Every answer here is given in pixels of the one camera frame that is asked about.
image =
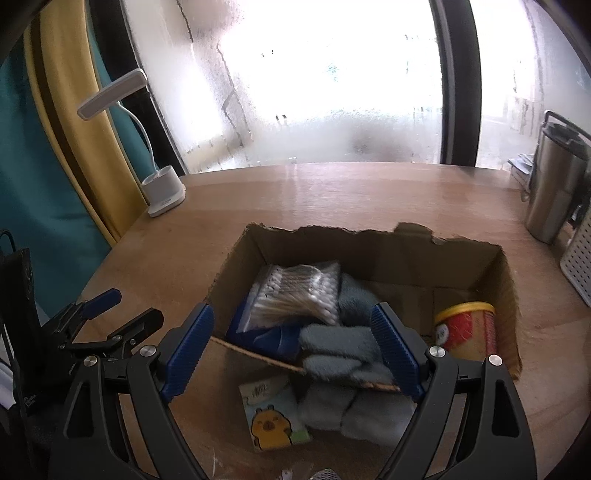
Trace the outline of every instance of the blue gripper pad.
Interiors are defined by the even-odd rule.
[[[184,392],[213,332],[213,309],[198,304],[180,327],[170,329],[160,344],[157,377],[166,402]]]
[[[424,352],[427,349],[427,345],[419,337],[417,332],[412,332],[416,336],[416,338],[412,338],[412,342],[414,343],[413,347],[415,347],[413,349],[415,350],[414,353],[419,357],[419,361],[417,361],[417,358],[411,352],[411,348],[409,348],[403,339],[403,336],[412,335],[409,332],[411,329],[402,325],[398,316],[387,303],[377,304],[372,309],[370,325],[375,340],[382,351],[384,364],[392,372],[397,386],[400,387],[400,391],[412,397],[413,400],[420,400],[425,395],[424,388],[421,385],[421,382],[425,380],[425,369],[419,361],[422,361],[424,358],[424,366],[426,367]],[[424,344],[424,349],[417,342],[417,338]]]
[[[92,320],[101,313],[113,308],[121,302],[121,292],[116,288],[110,288],[95,298],[84,302],[80,315],[86,320]]]

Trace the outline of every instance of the yellow can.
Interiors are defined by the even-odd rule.
[[[496,353],[495,308],[470,301],[443,310],[435,316],[435,344],[467,360]]]

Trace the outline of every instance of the yellow curtain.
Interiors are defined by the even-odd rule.
[[[53,0],[25,33],[41,123],[90,216],[114,245],[147,204],[106,112],[85,122],[78,106],[99,90],[85,0]]]

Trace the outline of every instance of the red label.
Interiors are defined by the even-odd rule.
[[[486,335],[486,354],[496,353],[495,316],[492,312],[484,312],[484,328]]]
[[[436,344],[451,351],[466,340],[472,338],[472,315],[470,312],[459,313],[441,323],[436,329]]]

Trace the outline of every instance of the condensation on window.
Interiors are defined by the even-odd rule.
[[[189,172],[332,161],[438,163],[428,0],[124,0]]]
[[[508,168],[533,154],[545,110],[591,131],[591,79],[535,0],[471,0],[482,65],[476,166]]]

